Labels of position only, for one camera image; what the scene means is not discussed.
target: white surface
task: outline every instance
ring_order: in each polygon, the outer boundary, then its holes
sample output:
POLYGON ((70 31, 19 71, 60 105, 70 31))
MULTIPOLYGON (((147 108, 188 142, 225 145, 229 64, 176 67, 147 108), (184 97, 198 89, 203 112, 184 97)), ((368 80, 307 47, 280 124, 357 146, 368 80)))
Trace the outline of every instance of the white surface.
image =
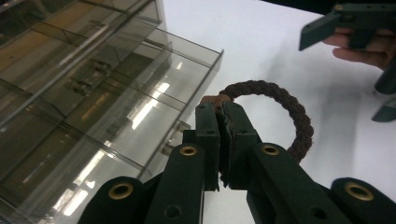
MULTIPOLYGON (((381 71, 332 56, 322 43, 298 51, 301 28, 319 17, 261 1, 165 0, 167 30, 210 49, 224 49, 206 94, 250 79, 275 82, 305 106, 315 129, 305 171, 329 187, 339 177, 366 181, 396 201, 395 122, 375 123, 373 95, 381 71)), ((289 147, 294 126, 284 109, 263 96, 238 98, 263 141, 289 147)), ((205 195, 204 223, 253 223, 246 193, 205 195)))

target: human hand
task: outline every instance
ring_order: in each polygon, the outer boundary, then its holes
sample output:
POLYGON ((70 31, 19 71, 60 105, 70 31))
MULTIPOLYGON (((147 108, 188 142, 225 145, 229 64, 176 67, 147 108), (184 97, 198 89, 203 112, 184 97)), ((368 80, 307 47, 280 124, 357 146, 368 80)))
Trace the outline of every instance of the human hand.
POLYGON ((336 58, 367 63, 385 70, 396 54, 395 34, 388 30, 377 31, 372 41, 363 50, 348 47, 352 34, 352 29, 336 28, 334 35, 323 40, 323 43, 339 47, 332 51, 336 58))

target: rope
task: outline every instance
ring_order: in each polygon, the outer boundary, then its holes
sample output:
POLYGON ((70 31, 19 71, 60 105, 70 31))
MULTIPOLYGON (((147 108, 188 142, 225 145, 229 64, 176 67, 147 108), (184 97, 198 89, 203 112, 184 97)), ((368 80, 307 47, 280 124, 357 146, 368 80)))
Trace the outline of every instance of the rope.
POLYGON ((219 94, 228 95, 232 101, 241 95, 264 94, 280 103, 283 108, 289 111, 296 127, 296 137, 287 151, 297 163, 300 163, 305 157, 308 149, 312 146, 314 129, 311 126, 310 118, 305 114, 305 108, 285 89, 280 88, 275 83, 250 80, 230 85, 219 94))

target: clear plastic organizer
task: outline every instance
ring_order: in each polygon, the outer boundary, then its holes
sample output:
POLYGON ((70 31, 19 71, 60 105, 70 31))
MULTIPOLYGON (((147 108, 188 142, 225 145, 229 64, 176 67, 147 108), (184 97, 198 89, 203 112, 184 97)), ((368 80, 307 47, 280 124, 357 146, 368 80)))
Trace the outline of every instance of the clear plastic organizer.
POLYGON ((80 17, 86 21, 110 10, 102 21, 112 20, 96 31, 78 20, 64 27, 39 21, 0 49, 9 54, 3 50, 26 35, 45 37, 0 66, 5 222, 76 223, 108 180, 157 175, 164 145, 219 70, 221 52, 156 28, 155 1, 113 2, 74 1, 60 12, 92 4, 80 17))

